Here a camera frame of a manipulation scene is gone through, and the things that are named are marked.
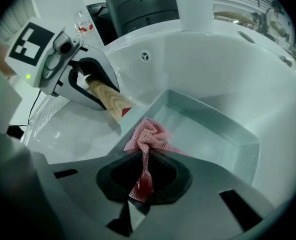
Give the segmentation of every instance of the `pink cloth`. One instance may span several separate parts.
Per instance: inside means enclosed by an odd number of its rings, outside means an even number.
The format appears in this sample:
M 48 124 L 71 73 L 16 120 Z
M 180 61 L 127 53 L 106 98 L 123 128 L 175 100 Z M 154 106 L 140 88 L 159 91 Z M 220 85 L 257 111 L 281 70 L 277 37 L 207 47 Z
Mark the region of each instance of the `pink cloth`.
M 188 156 L 188 154 L 168 144 L 170 133 L 159 123 L 150 118 L 143 118 L 124 147 L 124 150 L 141 149 L 143 171 L 129 196 L 137 201 L 146 202 L 147 196 L 153 193 L 152 177 L 148 170 L 149 148 L 172 151 Z

